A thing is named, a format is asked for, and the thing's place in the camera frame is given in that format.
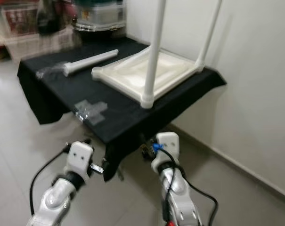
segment black cloth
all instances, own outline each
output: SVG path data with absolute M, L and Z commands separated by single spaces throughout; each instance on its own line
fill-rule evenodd
M 66 78 L 62 73 L 45 76 L 37 80 L 35 72 L 43 67 L 67 61 L 73 62 L 113 49 L 119 49 L 117 57 L 98 66 L 135 54 L 146 45 L 128 38 L 110 42 L 94 42 L 68 52 L 41 56 L 22 61 L 18 77 L 28 103 L 40 124 L 60 119 L 68 110 L 77 112 L 75 104 L 87 100 L 90 104 L 107 103 L 108 109 L 101 114 L 104 120 L 93 125 L 89 120 L 83 123 L 106 144 L 104 179 L 115 174 L 121 160 L 154 136 L 184 110 L 214 87 L 226 82 L 218 72 L 205 68 L 193 75 L 172 91 L 158 99 L 152 109 L 142 109 L 138 102 L 124 96 L 109 86 L 93 81 L 91 68 Z

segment black cable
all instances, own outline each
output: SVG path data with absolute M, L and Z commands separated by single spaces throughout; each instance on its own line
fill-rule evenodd
M 171 154 L 169 154 L 167 151 L 165 151 L 164 149 L 162 149 L 162 148 L 160 148 L 159 150 L 162 151 L 163 153 L 165 153 L 165 154 L 171 159 L 171 161 L 173 162 L 173 164 L 174 164 L 174 166 L 173 166 L 173 176 L 174 176 L 175 168 L 178 168 L 178 169 L 180 170 L 180 172 L 181 172 L 183 178 L 186 180 L 186 182 L 188 183 L 188 185 L 189 185 L 192 189 L 194 189 L 195 191 L 197 191 L 197 192 L 200 193 L 201 195 L 203 195 L 203 196 L 209 198 L 210 200 L 212 200 L 212 201 L 214 202 L 214 207 L 213 207 L 213 209 L 212 209 L 212 212 L 211 212 L 210 217 L 209 217 L 209 222 L 208 222 L 208 226 L 212 226 L 214 217 L 215 217 L 215 215 L 217 214 L 217 211 L 218 211 L 218 208 L 219 208 L 219 203 L 218 203 L 218 201 L 217 201 L 213 196 L 211 196 L 211 195 L 209 195 L 208 193 L 203 192 L 203 191 L 201 191 L 200 189 L 198 189 L 198 188 L 196 188 L 195 186 L 193 186 L 193 185 L 187 180 L 184 169 L 183 169 L 181 166 L 179 166 L 179 165 L 176 164 L 176 162 L 175 162 L 173 156 L 172 156 Z
M 70 145 L 67 145 L 62 151 L 60 151 L 56 156 L 54 156 L 52 159 L 50 159 L 33 177 L 33 180 L 31 181 L 30 184 L 30 190 L 29 190 L 29 203 L 30 203 L 30 212 L 31 215 L 34 215 L 34 207 L 33 207 L 33 186 L 34 186 L 34 182 L 36 180 L 36 178 L 38 177 L 38 175 L 50 164 L 52 163 L 57 157 L 59 157 L 62 153 L 66 152 L 66 148 Z

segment white plastic pipe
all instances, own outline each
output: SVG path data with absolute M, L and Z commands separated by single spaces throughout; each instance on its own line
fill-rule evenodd
M 152 108 L 154 103 L 154 83 L 157 69 L 158 56 L 160 51 L 160 41 L 162 35 L 163 19 L 166 0 L 158 0 L 155 24 L 151 39 L 149 62 L 147 66 L 147 76 L 144 92 L 141 96 L 140 105 L 143 108 Z
M 118 49 L 115 49 L 83 60 L 75 61 L 73 63 L 65 63 L 63 65 L 64 75 L 68 77 L 70 74 L 72 74 L 75 71 L 100 63 L 117 55 L 118 55 Z
M 220 8 L 221 8 L 221 4 L 222 4 L 222 0 L 218 0 L 217 5 L 216 5 L 216 7 L 214 9 L 214 13 L 213 13 L 213 16 L 212 16 L 212 20 L 210 22 L 209 29 L 207 31 L 207 35 L 205 37 L 205 42 L 203 44 L 203 47 L 201 48 L 201 51 L 200 51 L 199 56 L 198 56 L 198 59 L 195 62 L 196 67 L 198 67 L 199 71 L 202 71 L 203 68 L 205 67 L 205 57 L 206 57 L 206 54 L 207 54 L 207 51 L 208 51 L 208 48 L 209 48 L 209 44 L 210 44 L 210 42 L 212 40 L 212 34 L 213 34 L 213 30 L 214 30 L 214 27 L 215 27 L 217 19 L 218 19 L 218 15 L 219 15 L 219 11 L 220 11 Z

